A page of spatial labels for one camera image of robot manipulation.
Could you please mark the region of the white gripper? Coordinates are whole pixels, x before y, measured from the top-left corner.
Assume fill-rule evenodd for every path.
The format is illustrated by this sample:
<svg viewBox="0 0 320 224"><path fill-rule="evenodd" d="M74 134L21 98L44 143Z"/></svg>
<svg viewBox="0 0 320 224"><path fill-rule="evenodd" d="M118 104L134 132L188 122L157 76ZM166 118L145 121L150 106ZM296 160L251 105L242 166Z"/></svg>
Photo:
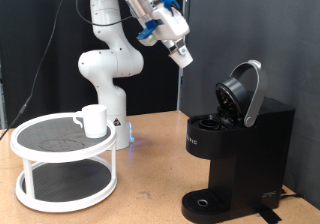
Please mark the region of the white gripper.
<svg viewBox="0 0 320 224"><path fill-rule="evenodd" d="M156 40L167 40L165 45L172 55L176 49L180 55L185 55L187 47L183 39L189 32L189 25L182 14L173 8L171 11L160 7L151 13L158 26L152 32Z"/></svg>

